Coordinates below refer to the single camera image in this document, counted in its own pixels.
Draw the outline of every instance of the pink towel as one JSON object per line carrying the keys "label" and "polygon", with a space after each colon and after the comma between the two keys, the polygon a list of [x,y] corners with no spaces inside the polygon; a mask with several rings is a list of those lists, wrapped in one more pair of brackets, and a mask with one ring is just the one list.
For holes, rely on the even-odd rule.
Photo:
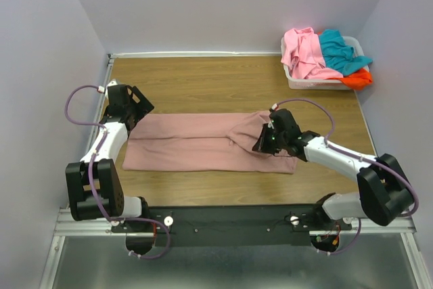
{"label": "pink towel", "polygon": [[123,169],[293,173],[297,158],[252,151],[269,112],[148,114],[128,140]]}
{"label": "pink towel", "polygon": [[281,62],[289,67],[296,79],[343,78],[337,70],[326,68],[320,48],[319,36],[311,27],[292,28],[284,34],[286,51]]}

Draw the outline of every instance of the gray wall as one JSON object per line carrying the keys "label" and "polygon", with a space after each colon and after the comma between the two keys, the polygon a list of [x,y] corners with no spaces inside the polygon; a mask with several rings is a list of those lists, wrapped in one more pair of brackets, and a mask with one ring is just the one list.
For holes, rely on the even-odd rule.
{"label": "gray wall", "polygon": [[291,27],[357,35],[379,0],[80,0],[110,53],[278,51]]}
{"label": "gray wall", "polygon": [[359,41],[374,58],[375,83],[360,93],[379,153],[393,153],[414,185],[421,208],[417,240],[433,274],[433,3],[380,0]]}
{"label": "gray wall", "polygon": [[[102,78],[106,55],[78,0],[1,6],[0,288],[37,288],[67,202],[64,169],[89,132],[66,121],[64,102]],[[93,117],[95,100],[80,94],[73,115]]]}

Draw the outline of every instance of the orange cloth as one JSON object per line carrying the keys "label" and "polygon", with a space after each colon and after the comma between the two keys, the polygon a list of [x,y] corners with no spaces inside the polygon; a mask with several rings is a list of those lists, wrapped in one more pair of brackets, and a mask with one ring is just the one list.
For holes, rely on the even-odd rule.
{"label": "orange cloth", "polygon": [[350,87],[355,91],[361,91],[365,86],[373,83],[373,76],[365,68],[361,68],[358,71],[344,78],[328,78],[328,79],[336,79],[338,81],[341,81],[347,87]]}

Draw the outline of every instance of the white laundry basket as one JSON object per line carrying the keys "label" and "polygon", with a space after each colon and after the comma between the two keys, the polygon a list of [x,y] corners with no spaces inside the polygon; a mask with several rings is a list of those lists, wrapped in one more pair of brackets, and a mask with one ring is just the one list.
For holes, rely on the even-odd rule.
{"label": "white laundry basket", "polygon": [[[364,55],[362,47],[359,45],[358,40],[354,37],[343,37],[346,44],[353,47],[355,51],[355,56]],[[281,54],[284,55],[286,51],[286,44],[284,43],[284,38],[281,39]],[[292,89],[334,89],[346,91],[351,88],[347,87],[341,81],[327,80],[327,79],[295,79],[290,76],[290,69],[285,64],[283,65],[284,71],[286,72],[286,77],[289,80],[289,87]]]}

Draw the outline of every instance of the wooden table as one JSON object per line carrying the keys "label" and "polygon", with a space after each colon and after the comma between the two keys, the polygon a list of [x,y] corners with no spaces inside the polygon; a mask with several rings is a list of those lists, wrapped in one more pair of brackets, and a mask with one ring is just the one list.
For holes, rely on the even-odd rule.
{"label": "wooden table", "polygon": [[[288,87],[279,57],[115,59],[112,78],[137,86],[155,113],[218,113],[267,110],[289,97],[307,97],[336,120],[331,140],[373,154],[352,91],[303,91]],[[325,135],[328,117],[308,103],[291,103],[301,130]],[[126,144],[116,162],[125,195],[150,205],[311,203],[330,192],[357,190],[355,182],[315,163],[300,161],[293,175],[258,172],[124,171]]]}

